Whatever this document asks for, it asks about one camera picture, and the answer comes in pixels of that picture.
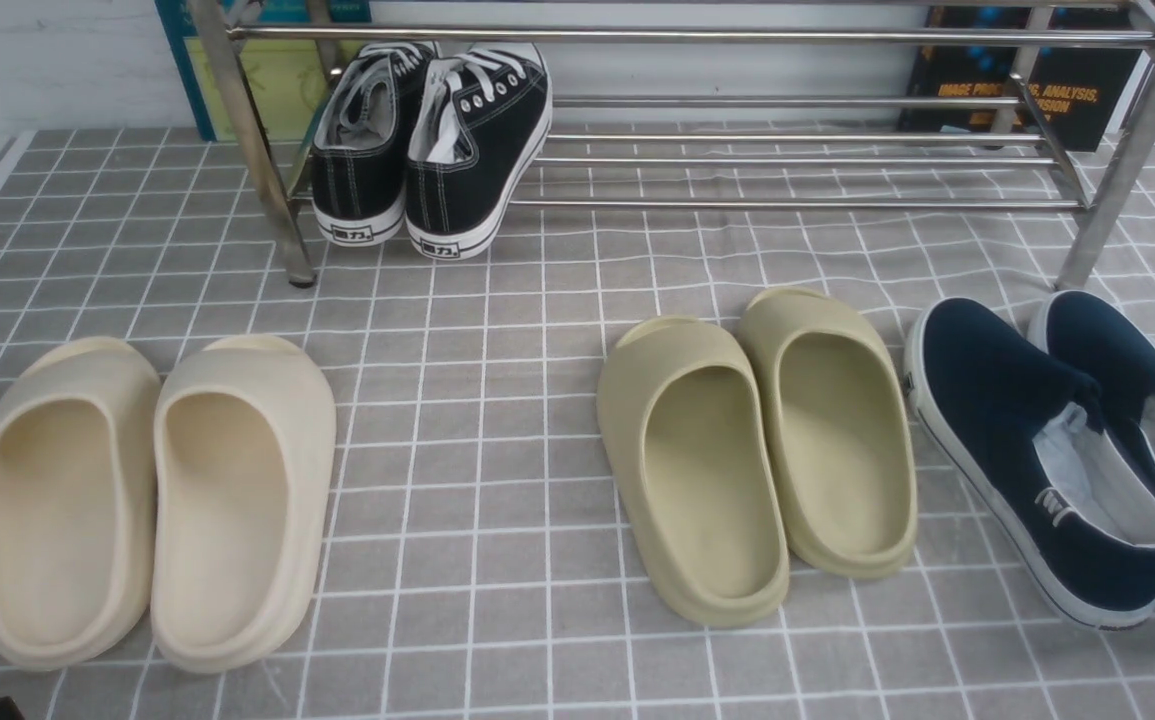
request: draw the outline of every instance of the shoe label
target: shoe label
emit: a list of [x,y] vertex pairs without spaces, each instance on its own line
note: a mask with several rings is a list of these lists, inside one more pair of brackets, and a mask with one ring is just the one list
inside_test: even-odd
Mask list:
[[333,237],[344,242],[372,242],[372,228],[343,228],[333,225]]
[[422,253],[431,258],[455,260],[462,257],[462,248],[455,245],[435,245],[433,242],[422,242]]
[[1035,496],[1035,505],[1044,509],[1049,518],[1053,521],[1053,527],[1060,524],[1065,515],[1070,515],[1074,512],[1065,497],[1061,497],[1060,492],[1057,492],[1057,488],[1044,488],[1040,491],[1038,496]]

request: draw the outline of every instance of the rack leg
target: rack leg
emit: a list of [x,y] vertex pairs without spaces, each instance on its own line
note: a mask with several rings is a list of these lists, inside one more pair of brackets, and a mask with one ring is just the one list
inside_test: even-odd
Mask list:
[[[1048,29],[1053,22],[1052,8],[1030,9],[1030,17],[1026,18],[1026,29]],[[1040,59],[1040,47],[1018,47],[1018,53],[1012,57],[1011,76],[1018,76],[1021,86],[1030,84],[1030,74],[1035,72],[1035,60]],[[990,132],[1012,132],[1012,124],[1018,119],[1016,110],[1006,107],[996,110],[994,121],[990,124]]]
[[199,44],[207,53],[208,65],[217,82],[222,105],[225,105],[231,127],[239,140],[244,161],[248,164],[248,178],[258,191],[266,217],[275,225],[275,243],[280,258],[284,261],[288,282],[297,287],[315,284],[315,270],[301,242],[297,228],[297,215],[284,192],[280,169],[270,155],[270,142],[266,140],[266,128],[258,117],[258,105],[253,102],[248,77],[239,65],[239,53],[226,35],[225,15],[217,0],[189,0],[191,17],[199,32]]
[[1137,107],[1128,116],[1116,146],[1111,164],[1097,186],[1097,195],[1093,206],[1080,218],[1075,245],[1071,246],[1061,274],[1057,275],[1058,290],[1085,287],[1093,274],[1106,240],[1111,237],[1115,223],[1124,211],[1124,205],[1133,192],[1138,175],[1149,158],[1155,141],[1155,59],[1145,79],[1145,89],[1138,99]]
[[[306,0],[306,17],[312,23],[331,23],[329,0]],[[325,79],[331,88],[345,65],[341,44],[337,40],[315,40],[315,51],[320,54],[320,69],[325,70]]]

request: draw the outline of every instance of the shoe rack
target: shoe rack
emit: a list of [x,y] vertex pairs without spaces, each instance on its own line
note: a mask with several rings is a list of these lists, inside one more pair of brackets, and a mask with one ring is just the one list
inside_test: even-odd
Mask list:
[[[821,3],[787,0],[788,3]],[[1018,47],[1003,97],[877,97],[877,96],[556,96],[557,107],[706,107],[706,109],[993,109],[994,127],[971,135],[915,132],[800,133],[781,131],[732,131],[706,133],[553,133],[551,140],[587,143],[852,143],[938,147],[1022,147],[1024,155],[956,156],[930,158],[926,155],[884,156],[884,158],[840,158],[833,155],[766,155],[728,158],[562,158],[544,156],[535,164],[584,165],[586,168],[873,168],[884,169],[1043,169],[1051,173],[1060,196],[1055,199],[960,200],[953,196],[830,196],[798,199],[769,196],[761,200],[512,200],[512,205],[530,208],[572,210],[715,210],[715,211],[811,211],[811,210],[894,210],[944,213],[1067,213],[1076,221],[1079,232],[1072,243],[1058,288],[1076,288],[1088,281],[1093,266],[1106,245],[1106,238],[1120,217],[1138,175],[1155,142],[1155,9],[1149,0],[1061,0],[1065,8],[1124,8],[1133,20],[1130,29],[1095,29],[1072,31],[1051,29],[1053,0],[948,0],[938,5],[989,5],[1033,8],[1024,29],[924,28],[924,29],[855,29],[855,28],[672,28],[672,27],[495,27],[495,25],[382,25],[334,23],[329,0],[306,0],[311,22],[307,24],[262,23],[264,0],[234,0],[229,10],[219,0],[188,0],[199,40],[230,121],[234,126],[249,177],[267,218],[276,228],[277,246],[288,272],[289,282],[297,287],[315,284],[306,245],[298,231],[299,206],[308,200],[306,170],[308,146],[304,146],[284,183],[271,158],[258,106],[248,88],[248,79],[239,61],[240,51],[249,40],[315,40],[325,77],[333,86],[345,68],[348,58],[338,40],[513,40],[513,42],[636,42],[638,44],[815,44],[815,45],[934,45]],[[859,0],[832,0],[833,5],[866,5]],[[870,5],[888,0],[869,0]],[[897,0],[895,3],[929,6],[929,0]],[[1120,142],[1094,192],[1085,190],[1075,165],[1052,128],[1045,123],[1038,102],[1028,90],[1035,59],[1042,47],[1106,49],[1143,51],[1150,69],[1140,87],[1135,110],[1125,123]],[[1013,120],[1021,113],[1038,132],[1013,132]]]

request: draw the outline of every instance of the gray tile floor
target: gray tile floor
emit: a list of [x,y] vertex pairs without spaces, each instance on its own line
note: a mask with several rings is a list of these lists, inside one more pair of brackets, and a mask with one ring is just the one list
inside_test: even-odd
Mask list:
[[[512,211],[477,263],[315,240],[322,279],[301,291],[244,184],[238,151],[192,131],[83,131],[39,133],[1,192],[0,395],[69,337],[128,337],[166,373],[210,337],[270,332],[306,346],[340,402],[325,570],[293,640],[221,676],[166,665],[144,623],[60,673],[0,659],[0,695],[29,719],[1155,720],[1155,619],[1103,637],[1055,618],[923,429],[910,567],[849,582],[796,562],[781,613],[709,632],[647,582],[594,423],[601,357],[648,316],[733,322],[760,288],[805,283],[864,311],[895,352],[947,295],[1024,322],[1071,220]],[[951,187],[1052,190],[1007,172],[549,169],[523,192]],[[1155,158],[1090,287],[1155,340]]]

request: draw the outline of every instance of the foam slide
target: foam slide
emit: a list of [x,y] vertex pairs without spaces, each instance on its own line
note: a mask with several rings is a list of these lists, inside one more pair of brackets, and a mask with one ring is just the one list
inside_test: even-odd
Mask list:
[[763,392],[791,550],[828,573],[896,573],[915,544],[915,465],[879,334],[843,302],[784,287],[746,306],[737,337]]
[[752,623],[789,587],[746,356],[692,318],[641,322],[609,355],[596,396],[623,505],[661,597],[695,623]]
[[155,414],[151,621],[171,662],[228,670],[301,624],[335,437],[325,373],[281,337],[226,337],[169,376]]
[[128,343],[85,337],[0,401],[0,655],[14,665],[91,659],[146,611],[158,391]]

